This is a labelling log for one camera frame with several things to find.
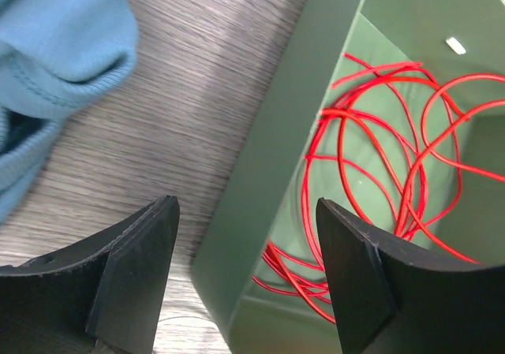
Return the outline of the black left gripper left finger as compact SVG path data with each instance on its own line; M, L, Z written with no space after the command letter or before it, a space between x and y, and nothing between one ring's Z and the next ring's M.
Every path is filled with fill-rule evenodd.
M149 353L178 232L164 196L90 237L1 268L4 353Z

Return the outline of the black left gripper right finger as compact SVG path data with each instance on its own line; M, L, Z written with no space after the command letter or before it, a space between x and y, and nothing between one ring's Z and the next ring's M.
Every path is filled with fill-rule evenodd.
M316 227L344 353L501 353L504 268L434 252L329 199Z

